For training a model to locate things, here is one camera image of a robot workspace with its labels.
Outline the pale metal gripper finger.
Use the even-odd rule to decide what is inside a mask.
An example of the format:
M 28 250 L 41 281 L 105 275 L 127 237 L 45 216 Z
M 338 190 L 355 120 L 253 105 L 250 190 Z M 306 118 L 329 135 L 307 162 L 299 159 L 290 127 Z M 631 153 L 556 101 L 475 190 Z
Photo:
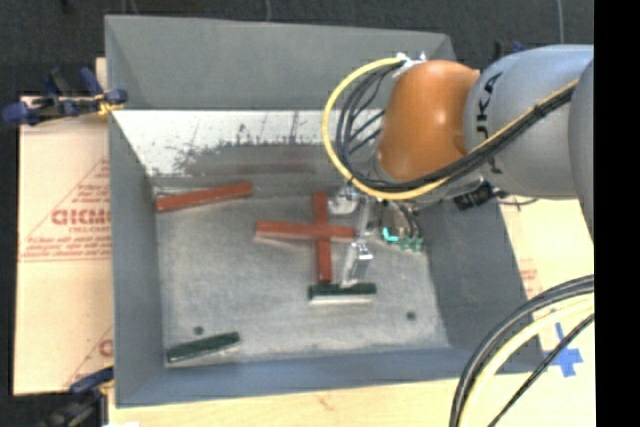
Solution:
M 343 269 L 340 279 L 340 286 L 347 288 L 353 286 L 357 282 L 356 267 L 358 263 L 358 248 L 357 243 L 352 242 L 349 244 L 345 251 L 345 257 L 343 262 Z
M 358 283 L 365 278 L 369 264 L 373 260 L 373 254 L 365 243 L 355 243 L 354 251 L 352 281 Z

